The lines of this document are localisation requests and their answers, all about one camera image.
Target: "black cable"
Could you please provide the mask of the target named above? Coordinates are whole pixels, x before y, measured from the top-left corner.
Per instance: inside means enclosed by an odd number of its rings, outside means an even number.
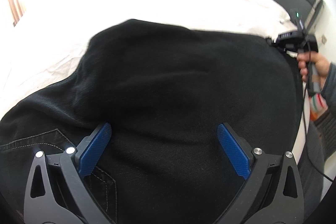
[[[331,178],[329,178],[326,174],[324,174],[322,171],[320,171],[314,164],[313,162],[311,161],[310,157],[309,157],[309,153],[308,153],[308,142],[307,142],[307,126],[306,126],[306,118],[305,118],[305,98],[306,98],[306,92],[307,92],[307,88],[308,88],[308,82],[310,80],[310,72],[311,72],[311,60],[310,60],[310,53],[311,53],[311,50],[310,50],[310,43],[307,42],[308,44],[308,50],[309,50],[309,61],[308,61],[308,75],[307,75],[307,83],[306,83],[306,86],[304,88],[304,92],[303,92],[303,108],[302,108],[302,112],[303,112],[303,123],[304,123],[304,140],[305,140],[305,143],[306,143],[306,152],[307,152],[307,157],[308,157],[308,160],[311,164],[311,166],[314,167],[314,169],[319,172],[321,175],[323,175],[327,180],[329,180],[330,182],[334,182]]]

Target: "silver bolt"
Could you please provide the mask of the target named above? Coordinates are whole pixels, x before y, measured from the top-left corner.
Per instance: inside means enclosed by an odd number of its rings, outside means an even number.
[[[287,158],[292,158],[293,157],[293,154],[289,151],[286,152],[286,157]]]
[[[36,154],[35,154],[35,157],[36,158],[40,158],[43,156],[43,151],[38,151]]]
[[[261,155],[263,153],[263,151],[260,148],[255,148],[253,152],[257,155]]]
[[[73,152],[75,152],[76,151],[76,148],[74,148],[73,146],[70,146],[70,147],[68,147],[66,150],[65,150],[65,152],[67,153],[67,154],[72,154]]]

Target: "white bed sheet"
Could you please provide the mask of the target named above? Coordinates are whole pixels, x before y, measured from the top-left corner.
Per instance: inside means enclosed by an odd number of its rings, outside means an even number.
[[[0,53],[6,60],[0,118],[26,96],[68,77],[93,35],[131,18],[273,38],[295,29],[273,0],[36,0]],[[293,150],[297,161],[303,134],[301,125]]]

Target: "human hand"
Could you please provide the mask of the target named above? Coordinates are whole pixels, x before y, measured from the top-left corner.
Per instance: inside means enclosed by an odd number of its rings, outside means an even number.
[[[302,81],[307,82],[308,69],[306,62],[309,61],[309,55],[311,62],[315,63],[317,72],[320,76],[321,88],[323,87],[330,68],[330,62],[320,53],[317,52],[304,52],[297,55],[296,59],[299,61],[298,66],[300,74],[302,75]]]

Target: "blue gripper pad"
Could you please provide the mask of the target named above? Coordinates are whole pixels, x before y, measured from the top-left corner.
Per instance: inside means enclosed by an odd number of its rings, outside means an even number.
[[[217,137],[237,175],[246,180],[251,173],[248,157],[225,125],[218,126]]]
[[[78,174],[82,178],[91,175],[111,136],[111,125],[105,123],[98,132],[94,131],[87,137],[88,140],[90,140],[90,137],[93,138],[78,159]]]

